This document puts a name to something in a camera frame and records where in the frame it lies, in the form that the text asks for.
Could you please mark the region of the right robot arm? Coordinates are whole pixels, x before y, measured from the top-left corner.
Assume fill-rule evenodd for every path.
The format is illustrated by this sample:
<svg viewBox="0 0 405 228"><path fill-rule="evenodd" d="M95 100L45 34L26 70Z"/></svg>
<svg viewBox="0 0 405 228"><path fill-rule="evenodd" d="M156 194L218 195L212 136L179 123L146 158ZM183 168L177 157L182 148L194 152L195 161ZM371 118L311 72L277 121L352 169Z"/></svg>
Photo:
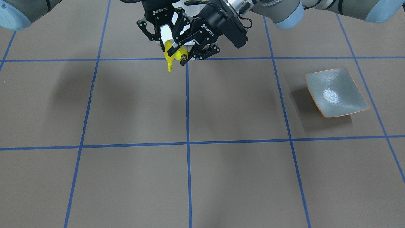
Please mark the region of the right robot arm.
<svg viewBox="0 0 405 228"><path fill-rule="evenodd" d="M48 14L61 3L61 0L1 0L1 27L12 31L28 28ZM150 41L158 42L162 51L166 51L161 35L161 27L174 28L172 18L178 11L174 7L178 0L140 0L144 17L136 22L137 26Z"/></svg>

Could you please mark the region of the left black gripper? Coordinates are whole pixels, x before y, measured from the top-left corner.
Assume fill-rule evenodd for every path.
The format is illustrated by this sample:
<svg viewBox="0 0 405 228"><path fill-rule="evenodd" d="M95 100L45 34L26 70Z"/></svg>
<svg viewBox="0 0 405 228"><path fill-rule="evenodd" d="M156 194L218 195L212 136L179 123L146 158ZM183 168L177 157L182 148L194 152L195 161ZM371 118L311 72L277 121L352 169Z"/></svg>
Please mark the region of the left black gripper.
<svg viewBox="0 0 405 228"><path fill-rule="evenodd" d="M239 19L239 14L231 0L206 0L198 4L203 4L203 9L198 13L208 27L213 29L214 34L224 35L236 48L241 48L247 41L247 29ZM184 66L189 61L205 60L220 52L217 44L206 44L207 30L206 26L191 27L180 34L183 27L175 27L175 52L182 45L194 40L196 44L187 53L185 61L180 61Z"/></svg>

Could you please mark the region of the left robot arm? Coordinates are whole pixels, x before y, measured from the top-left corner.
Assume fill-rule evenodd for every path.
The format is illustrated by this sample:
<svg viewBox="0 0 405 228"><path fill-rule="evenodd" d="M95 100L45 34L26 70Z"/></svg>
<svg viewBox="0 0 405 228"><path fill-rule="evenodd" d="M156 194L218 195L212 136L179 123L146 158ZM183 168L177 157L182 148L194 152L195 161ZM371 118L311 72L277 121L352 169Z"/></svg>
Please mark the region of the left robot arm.
<svg viewBox="0 0 405 228"><path fill-rule="evenodd" d="M330 11L371 23L389 20L403 0L188 0L185 6L203 5L193 17L181 8L172 30L173 45L168 56L176 56L182 66L188 61L214 60L220 52L217 40L224 35L236 48L248 42L247 31L253 26L247 12L269 18L281 30L295 27L308 9Z"/></svg>

